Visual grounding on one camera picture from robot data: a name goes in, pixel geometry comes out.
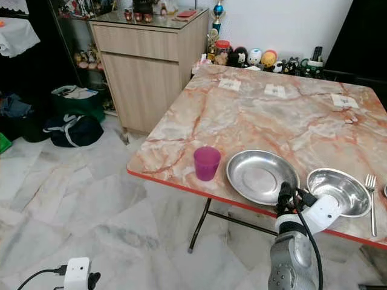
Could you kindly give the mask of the wide steel plate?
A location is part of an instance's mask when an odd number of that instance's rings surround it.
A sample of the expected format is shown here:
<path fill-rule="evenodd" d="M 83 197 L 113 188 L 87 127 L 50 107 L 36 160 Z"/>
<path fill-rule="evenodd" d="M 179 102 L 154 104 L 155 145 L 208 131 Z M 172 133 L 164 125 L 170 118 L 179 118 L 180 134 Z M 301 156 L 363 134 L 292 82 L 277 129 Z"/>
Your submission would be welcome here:
<path fill-rule="evenodd" d="M 262 150 L 234 154 L 227 162 L 226 176 L 241 196 L 261 205 L 276 205 L 281 184 L 298 187 L 299 177 L 285 158 Z"/>

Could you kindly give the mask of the steel bowl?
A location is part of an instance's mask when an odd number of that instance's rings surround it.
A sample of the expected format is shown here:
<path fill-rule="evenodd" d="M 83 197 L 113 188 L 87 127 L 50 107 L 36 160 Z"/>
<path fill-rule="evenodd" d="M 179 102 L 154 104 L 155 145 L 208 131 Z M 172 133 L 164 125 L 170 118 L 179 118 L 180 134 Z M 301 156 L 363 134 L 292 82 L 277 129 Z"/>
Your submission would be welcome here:
<path fill-rule="evenodd" d="M 359 218 L 370 212 L 369 194 L 353 176 L 330 168 L 319 168 L 307 176 L 307 190 L 315 197 L 331 195 L 339 202 L 346 218 Z"/>

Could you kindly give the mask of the purple plastic cup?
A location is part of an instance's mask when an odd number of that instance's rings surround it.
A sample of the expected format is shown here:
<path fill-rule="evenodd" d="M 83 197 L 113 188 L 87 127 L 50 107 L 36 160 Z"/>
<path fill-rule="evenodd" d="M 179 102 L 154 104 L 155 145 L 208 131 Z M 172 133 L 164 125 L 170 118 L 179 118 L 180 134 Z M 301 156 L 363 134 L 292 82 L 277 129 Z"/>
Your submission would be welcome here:
<path fill-rule="evenodd" d="M 193 153 L 195 174 L 201 181 L 210 181 L 215 177 L 216 169 L 221 162 L 221 152 L 216 147 L 199 147 Z"/>

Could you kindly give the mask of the steel fork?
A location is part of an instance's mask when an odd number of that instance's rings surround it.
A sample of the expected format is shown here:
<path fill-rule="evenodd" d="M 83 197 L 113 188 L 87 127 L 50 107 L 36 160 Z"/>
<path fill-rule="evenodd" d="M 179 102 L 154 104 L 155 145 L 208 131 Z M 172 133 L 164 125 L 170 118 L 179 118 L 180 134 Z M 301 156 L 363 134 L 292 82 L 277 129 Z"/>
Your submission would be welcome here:
<path fill-rule="evenodd" d="M 376 176 L 373 174 L 366 174 L 364 186 L 369 194 L 370 200 L 370 225 L 371 225 L 371 235 L 373 237 L 378 236 L 378 230 L 376 227 L 376 197 L 375 197 L 375 187 L 376 187 Z"/>

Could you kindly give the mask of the black folding table legs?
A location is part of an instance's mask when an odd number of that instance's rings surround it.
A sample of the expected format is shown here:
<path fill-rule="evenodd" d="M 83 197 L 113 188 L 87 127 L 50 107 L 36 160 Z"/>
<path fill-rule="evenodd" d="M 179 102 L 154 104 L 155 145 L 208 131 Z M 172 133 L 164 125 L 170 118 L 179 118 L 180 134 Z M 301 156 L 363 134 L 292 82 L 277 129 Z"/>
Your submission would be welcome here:
<path fill-rule="evenodd" d="M 274 230 L 269 230 L 267 228 L 260 227 L 260 226 L 255 225 L 255 224 L 250 224 L 249 222 L 241 221 L 241 220 L 238 220 L 234 217 L 227 216 L 227 215 L 218 213 L 216 211 L 212 211 L 212 210 L 210 210 L 211 202 L 212 202 L 212 199 L 210 199 L 210 198 L 207 198 L 207 200 L 205 201 L 203 212 L 201 214 L 201 217 L 199 218 L 199 221 L 197 221 L 197 226 L 195 227 L 195 230 L 194 230 L 193 235 L 191 237 L 189 246 L 187 248 L 188 254 L 193 253 L 195 244 L 197 242 L 197 238 L 201 232 L 202 226 L 204 225 L 204 221 L 206 220 L 207 216 L 216 216 L 216 218 L 220 218 L 221 220 L 229 221 L 230 223 L 235 223 L 235 224 L 241 225 L 243 227 L 248 227 L 248 228 L 251 228 L 254 230 L 259 230 L 260 232 L 263 232 L 265 234 L 270 234 L 273 236 L 278 235 L 278 233 L 275 232 Z"/>

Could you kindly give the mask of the bright green bag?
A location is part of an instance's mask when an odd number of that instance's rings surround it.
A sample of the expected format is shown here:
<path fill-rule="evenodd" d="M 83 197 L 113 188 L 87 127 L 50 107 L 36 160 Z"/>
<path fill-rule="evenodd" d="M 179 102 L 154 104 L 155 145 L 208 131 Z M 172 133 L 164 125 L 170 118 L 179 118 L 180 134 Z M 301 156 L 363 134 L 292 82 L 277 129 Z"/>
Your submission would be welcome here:
<path fill-rule="evenodd" d="M 0 154 L 4 153 L 5 151 L 9 150 L 12 147 L 12 141 L 9 140 L 3 133 L 0 133 L 0 142 L 1 142 Z"/>

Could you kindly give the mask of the white paper card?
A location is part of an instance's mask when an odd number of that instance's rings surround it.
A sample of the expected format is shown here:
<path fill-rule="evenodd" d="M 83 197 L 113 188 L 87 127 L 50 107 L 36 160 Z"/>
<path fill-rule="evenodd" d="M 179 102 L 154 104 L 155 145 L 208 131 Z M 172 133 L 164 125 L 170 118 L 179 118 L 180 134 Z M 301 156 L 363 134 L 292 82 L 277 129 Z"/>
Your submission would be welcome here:
<path fill-rule="evenodd" d="M 349 97 L 342 94 L 331 94 L 333 105 L 341 108 L 360 108 L 359 103 L 354 97 Z"/>
<path fill-rule="evenodd" d="M 230 89 L 231 91 L 240 91 L 241 81 L 235 79 L 221 79 L 218 87 L 222 89 Z"/>
<path fill-rule="evenodd" d="M 287 92 L 285 91 L 285 86 L 282 85 L 272 85 L 269 83 L 264 88 L 265 95 L 271 95 L 278 98 L 286 98 Z"/>

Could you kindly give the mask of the dark bag with clothes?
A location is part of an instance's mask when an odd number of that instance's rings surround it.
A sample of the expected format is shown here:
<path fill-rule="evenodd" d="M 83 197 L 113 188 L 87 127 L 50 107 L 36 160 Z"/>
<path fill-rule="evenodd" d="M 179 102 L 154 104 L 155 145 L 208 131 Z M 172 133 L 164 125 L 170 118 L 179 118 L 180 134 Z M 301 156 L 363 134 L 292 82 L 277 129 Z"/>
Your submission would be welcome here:
<path fill-rule="evenodd" d="M 24 100 L 17 94 L 1 96 L 1 133 L 9 141 L 22 138 L 28 143 L 40 143 L 50 137 L 44 125 L 51 113 L 44 105 Z"/>

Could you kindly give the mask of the black and white plush toy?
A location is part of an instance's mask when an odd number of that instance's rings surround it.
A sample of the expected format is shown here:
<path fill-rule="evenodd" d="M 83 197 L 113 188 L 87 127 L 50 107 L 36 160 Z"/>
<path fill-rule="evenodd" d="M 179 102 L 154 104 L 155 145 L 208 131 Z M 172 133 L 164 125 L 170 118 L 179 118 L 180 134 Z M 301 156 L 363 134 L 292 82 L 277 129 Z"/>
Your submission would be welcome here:
<path fill-rule="evenodd" d="M 291 57 L 288 60 L 277 61 L 271 72 L 275 74 L 287 74 L 298 76 L 299 75 L 299 59 L 297 57 Z"/>

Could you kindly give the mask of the green mug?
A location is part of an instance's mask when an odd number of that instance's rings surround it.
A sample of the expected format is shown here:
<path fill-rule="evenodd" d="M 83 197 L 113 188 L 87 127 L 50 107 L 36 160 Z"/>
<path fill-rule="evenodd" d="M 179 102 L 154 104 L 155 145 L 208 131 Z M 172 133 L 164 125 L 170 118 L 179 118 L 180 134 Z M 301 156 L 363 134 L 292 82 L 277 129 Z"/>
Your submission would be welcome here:
<path fill-rule="evenodd" d="M 301 62 L 301 75 L 313 79 L 324 79 L 324 62 L 304 59 Z"/>

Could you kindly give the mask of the yellow plush toy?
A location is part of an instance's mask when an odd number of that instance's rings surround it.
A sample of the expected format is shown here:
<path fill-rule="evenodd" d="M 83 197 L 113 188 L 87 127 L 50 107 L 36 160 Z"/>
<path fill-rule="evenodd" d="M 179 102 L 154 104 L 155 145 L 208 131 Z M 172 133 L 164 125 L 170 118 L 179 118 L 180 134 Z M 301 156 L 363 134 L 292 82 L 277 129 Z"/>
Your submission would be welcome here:
<path fill-rule="evenodd" d="M 276 61 L 277 54 L 274 50 L 265 50 L 260 58 L 260 64 L 262 64 L 263 69 L 267 69 L 274 66 Z"/>

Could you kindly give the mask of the red lid jar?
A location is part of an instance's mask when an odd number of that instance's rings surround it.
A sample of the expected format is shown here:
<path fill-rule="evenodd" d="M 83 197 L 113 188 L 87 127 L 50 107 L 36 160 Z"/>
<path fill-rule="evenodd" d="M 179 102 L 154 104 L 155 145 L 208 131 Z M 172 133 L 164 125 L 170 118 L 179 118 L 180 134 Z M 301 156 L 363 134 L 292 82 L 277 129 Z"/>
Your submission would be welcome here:
<path fill-rule="evenodd" d="M 230 46 L 230 42 L 228 40 L 216 40 L 215 41 L 215 55 L 229 55 L 232 52 L 232 47 Z"/>

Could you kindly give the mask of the black screen panel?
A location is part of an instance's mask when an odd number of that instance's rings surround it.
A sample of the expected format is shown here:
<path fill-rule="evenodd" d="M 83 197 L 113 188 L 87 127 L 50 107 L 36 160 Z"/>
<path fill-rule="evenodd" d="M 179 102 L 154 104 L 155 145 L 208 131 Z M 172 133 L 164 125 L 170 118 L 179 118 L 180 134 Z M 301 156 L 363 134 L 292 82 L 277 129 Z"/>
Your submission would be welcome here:
<path fill-rule="evenodd" d="M 353 0 L 325 68 L 387 81 L 387 0 Z"/>

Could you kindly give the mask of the light wooden cabinet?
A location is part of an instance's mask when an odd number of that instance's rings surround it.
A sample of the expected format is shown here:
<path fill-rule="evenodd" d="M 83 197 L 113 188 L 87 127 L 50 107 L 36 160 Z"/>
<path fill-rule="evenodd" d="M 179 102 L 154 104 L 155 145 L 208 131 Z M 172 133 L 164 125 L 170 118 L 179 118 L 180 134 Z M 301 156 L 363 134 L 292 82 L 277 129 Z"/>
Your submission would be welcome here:
<path fill-rule="evenodd" d="M 151 132 L 177 99 L 205 52 L 209 14 L 196 9 L 183 21 L 154 16 L 144 22 L 116 10 L 89 20 L 124 130 Z"/>

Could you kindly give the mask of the white tablecloth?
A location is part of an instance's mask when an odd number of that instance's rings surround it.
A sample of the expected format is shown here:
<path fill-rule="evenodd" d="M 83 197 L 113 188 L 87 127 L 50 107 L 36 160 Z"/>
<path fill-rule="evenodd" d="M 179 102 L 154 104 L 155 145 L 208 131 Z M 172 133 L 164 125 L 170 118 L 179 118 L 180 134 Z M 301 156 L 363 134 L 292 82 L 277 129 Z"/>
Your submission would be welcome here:
<path fill-rule="evenodd" d="M 0 55 L 14 58 L 40 41 L 27 19 L 0 17 Z"/>

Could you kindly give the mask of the blue and gold trophy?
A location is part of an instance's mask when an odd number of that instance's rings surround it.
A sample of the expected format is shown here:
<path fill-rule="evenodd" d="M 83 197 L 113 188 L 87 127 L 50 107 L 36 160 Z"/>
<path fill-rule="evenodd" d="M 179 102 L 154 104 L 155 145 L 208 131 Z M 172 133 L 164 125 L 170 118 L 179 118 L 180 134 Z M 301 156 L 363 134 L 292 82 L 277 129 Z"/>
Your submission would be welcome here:
<path fill-rule="evenodd" d="M 213 30 L 216 30 L 220 33 L 221 31 L 221 25 L 222 25 L 222 19 L 224 16 L 224 6 L 223 6 L 223 0 L 216 0 L 215 7 L 213 8 L 212 14 L 213 14 L 213 22 L 211 23 L 211 27 Z"/>

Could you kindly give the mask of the red flat case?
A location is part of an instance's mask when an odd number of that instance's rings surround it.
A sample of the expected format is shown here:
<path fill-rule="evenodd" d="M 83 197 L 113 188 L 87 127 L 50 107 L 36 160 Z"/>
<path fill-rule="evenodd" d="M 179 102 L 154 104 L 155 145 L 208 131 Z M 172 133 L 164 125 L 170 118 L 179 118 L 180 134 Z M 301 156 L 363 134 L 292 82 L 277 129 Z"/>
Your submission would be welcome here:
<path fill-rule="evenodd" d="M 196 16 L 196 14 L 199 12 L 199 9 L 186 9 L 182 10 L 181 12 L 176 14 L 177 19 L 188 19 L 193 16 Z"/>

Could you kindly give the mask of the white house figurine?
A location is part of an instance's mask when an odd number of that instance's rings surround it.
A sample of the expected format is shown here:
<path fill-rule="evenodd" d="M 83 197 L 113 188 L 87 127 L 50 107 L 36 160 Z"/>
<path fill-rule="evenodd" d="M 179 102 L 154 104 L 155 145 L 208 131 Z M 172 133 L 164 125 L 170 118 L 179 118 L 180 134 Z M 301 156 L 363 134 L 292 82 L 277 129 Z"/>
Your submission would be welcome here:
<path fill-rule="evenodd" d="M 177 11 L 176 0 L 153 0 L 153 12 L 157 16 L 170 16 Z"/>

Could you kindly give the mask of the glass display shelf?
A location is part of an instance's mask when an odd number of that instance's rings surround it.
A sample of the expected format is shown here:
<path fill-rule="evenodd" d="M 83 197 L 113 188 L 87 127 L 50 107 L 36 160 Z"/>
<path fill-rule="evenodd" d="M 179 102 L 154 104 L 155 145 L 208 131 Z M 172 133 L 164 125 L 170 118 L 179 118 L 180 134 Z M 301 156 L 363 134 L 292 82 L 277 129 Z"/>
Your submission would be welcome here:
<path fill-rule="evenodd" d="M 89 27 L 89 20 L 104 11 L 100 0 L 48 0 L 48 6 L 69 57 L 74 84 L 97 91 L 105 113 L 116 116 L 102 57 Z"/>

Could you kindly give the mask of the dark figurine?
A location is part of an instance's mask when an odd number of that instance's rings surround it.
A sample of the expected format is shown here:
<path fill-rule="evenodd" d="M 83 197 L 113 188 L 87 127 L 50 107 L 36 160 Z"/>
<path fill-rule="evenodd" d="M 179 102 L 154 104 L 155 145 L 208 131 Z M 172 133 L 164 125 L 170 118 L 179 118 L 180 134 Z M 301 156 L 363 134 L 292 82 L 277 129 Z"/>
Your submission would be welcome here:
<path fill-rule="evenodd" d="M 144 15 L 152 15 L 155 1 L 156 0 L 132 0 L 133 11 Z"/>

